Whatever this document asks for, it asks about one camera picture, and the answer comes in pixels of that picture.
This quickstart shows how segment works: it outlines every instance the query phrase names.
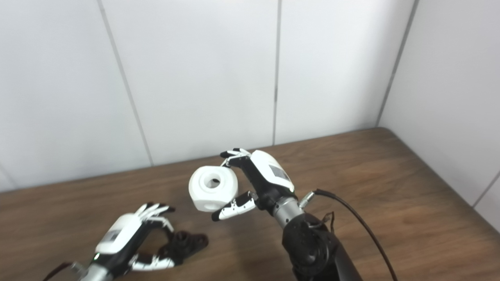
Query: robotic hand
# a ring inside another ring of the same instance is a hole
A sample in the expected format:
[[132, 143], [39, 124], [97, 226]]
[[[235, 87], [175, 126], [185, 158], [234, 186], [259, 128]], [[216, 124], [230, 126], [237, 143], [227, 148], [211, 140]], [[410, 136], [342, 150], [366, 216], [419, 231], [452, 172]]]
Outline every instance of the robotic hand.
[[314, 192], [298, 202], [295, 187], [268, 153], [234, 148], [220, 154], [224, 167], [240, 168], [255, 189], [212, 214], [213, 221], [243, 214], [255, 206], [266, 210], [283, 228], [282, 245], [299, 281], [362, 281], [339, 239], [324, 222], [304, 212]]
[[[174, 211], [173, 207], [165, 204], [147, 203], [135, 213], [120, 216], [95, 248], [88, 268], [77, 262], [63, 263], [44, 281], [67, 266], [79, 275], [79, 281], [111, 281], [130, 270], [155, 271], [181, 265], [184, 259], [204, 249], [209, 242], [204, 234], [174, 232], [169, 220], [160, 216]], [[169, 243], [161, 247], [157, 254], [136, 253], [154, 229], [163, 230]]]

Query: wood grain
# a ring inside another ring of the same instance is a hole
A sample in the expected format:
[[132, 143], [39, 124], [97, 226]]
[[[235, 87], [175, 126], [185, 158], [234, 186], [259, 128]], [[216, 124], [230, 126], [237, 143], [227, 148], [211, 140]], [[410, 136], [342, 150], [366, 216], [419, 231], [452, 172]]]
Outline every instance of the wood grain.
[[[300, 198], [321, 188], [349, 202], [377, 235], [400, 280], [500, 280], [500, 235], [390, 131], [264, 150], [287, 171]], [[117, 217], [149, 201], [175, 206], [168, 215], [174, 227], [206, 233], [210, 244], [182, 266], [121, 280], [294, 280], [281, 229], [266, 212], [212, 222], [193, 206], [191, 174], [220, 163], [214, 156], [0, 194], [0, 280], [38, 281], [63, 261], [89, 262]], [[236, 174], [240, 191], [250, 190], [243, 174]], [[320, 218], [335, 211], [336, 234], [363, 278], [390, 280], [370, 237], [340, 204], [316, 197], [307, 211]], [[154, 252], [165, 242], [154, 232], [142, 250]], [[54, 280], [73, 280], [69, 276]]]

